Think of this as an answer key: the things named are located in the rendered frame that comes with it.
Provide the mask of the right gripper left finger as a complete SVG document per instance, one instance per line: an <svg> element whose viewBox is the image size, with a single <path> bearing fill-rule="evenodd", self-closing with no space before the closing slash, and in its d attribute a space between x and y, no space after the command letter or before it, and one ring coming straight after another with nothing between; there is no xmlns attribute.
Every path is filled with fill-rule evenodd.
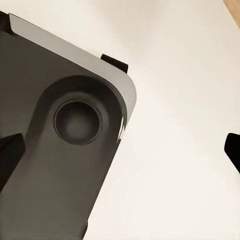
<svg viewBox="0 0 240 240"><path fill-rule="evenodd" d="M21 133L0 138L0 193L26 152Z"/></svg>

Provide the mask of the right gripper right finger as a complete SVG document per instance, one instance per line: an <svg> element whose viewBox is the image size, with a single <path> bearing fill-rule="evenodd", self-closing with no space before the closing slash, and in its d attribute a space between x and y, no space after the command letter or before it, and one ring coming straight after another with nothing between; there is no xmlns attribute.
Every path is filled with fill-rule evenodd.
<svg viewBox="0 0 240 240"><path fill-rule="evenodd" d="M227 135L224 151L240 173L240 135L229 133Z"/></svg>

